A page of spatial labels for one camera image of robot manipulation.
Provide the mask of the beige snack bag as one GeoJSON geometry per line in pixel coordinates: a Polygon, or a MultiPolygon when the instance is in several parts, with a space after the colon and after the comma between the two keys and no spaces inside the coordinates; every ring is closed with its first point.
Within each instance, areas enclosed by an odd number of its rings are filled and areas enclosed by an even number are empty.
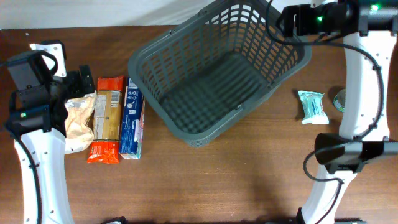
{"type": "Polygon", "coordinates": [[[97,94],[94,91],[65,103],[68,111],[68,117],[65,120],[65,154],[84,151],[93,142],[94,134],[88,122],[94,112],[96,97],[97,94]]]}

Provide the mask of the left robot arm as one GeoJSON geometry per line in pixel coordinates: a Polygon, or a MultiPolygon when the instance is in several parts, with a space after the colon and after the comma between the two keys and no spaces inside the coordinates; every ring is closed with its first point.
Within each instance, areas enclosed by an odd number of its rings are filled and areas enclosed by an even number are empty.
{"type": "Polygon", "coordinates": [[[65,177],[65,120],[68,100],[94,93],[90,69],[58,77],[55,56],[31,50],[11,57],[6,66],[16,84],[4,127],[20,160],[24,223],[73,223],[65,177]]]}

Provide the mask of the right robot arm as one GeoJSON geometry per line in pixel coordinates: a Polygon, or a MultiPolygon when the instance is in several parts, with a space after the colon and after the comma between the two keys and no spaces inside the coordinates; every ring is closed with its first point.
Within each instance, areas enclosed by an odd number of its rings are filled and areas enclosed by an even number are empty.
{"type": "Polygon", "coordinates": [[[312,1],[287,6],[277,27],[285,38],[318,35],[313,45],[345,50],[346,101],[338,134],[321,133],[311,153],[318,174],[294,223],[334,223],[350,182],[364,166],[397,154],[387,124],[387,84],[397,43],[396,1],[312,1]]]}

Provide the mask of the teal white wipes pack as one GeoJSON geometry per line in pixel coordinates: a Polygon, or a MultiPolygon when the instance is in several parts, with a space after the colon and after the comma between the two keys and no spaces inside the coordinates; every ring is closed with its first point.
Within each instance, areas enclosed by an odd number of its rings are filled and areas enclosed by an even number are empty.
{"type": "Polygon", "coordinates": [[[299,90],[298,96],[303,104],[304,119],[302,124],[325,124],[328,125],[329,119],[323,109],[323,93],[314,91],[299,90]]]}

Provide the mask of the orange pasta packet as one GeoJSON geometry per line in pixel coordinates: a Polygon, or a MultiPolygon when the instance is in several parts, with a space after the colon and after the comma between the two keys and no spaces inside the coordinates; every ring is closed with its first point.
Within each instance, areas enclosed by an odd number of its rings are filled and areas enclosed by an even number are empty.
{"type": "Polygon", "coordinates": [[[94,140],[88,163],[119,163],[120,125],[125,77],[99,78],[93,115],[94,140]]]}

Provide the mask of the blue cardboard box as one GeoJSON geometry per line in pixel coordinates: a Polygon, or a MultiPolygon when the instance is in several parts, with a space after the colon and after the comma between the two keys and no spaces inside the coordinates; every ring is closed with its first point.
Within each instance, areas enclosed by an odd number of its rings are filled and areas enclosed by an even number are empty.
{"type": "Polygon", "coordinates": [[[138,86],[128,78],[119,142],[119,154],[123,159],[141,158],[145,103],[138,86]]]}

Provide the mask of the silver tin can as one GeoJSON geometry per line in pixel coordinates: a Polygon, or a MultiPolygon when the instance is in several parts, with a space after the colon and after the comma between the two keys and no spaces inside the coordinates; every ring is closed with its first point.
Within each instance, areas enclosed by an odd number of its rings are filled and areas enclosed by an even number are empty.
{"type": "Polygon", "coordinates": [[[345,96],[346,96],[346,89],[344,88],[340,90],[333,98],[333,105],[338,111],[342,113],[345,111],[345,96]]]}

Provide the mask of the grey plastic basket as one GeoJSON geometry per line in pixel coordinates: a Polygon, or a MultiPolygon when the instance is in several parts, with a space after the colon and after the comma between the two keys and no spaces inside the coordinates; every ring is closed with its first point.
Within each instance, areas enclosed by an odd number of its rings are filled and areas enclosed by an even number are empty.
{"type": "Polygon", "coordinates": [[[207,145],[305,67],[304,37],[283,36],[266,1],[214,1],[135,51],[129,77],[172,134],[207,145]]]}

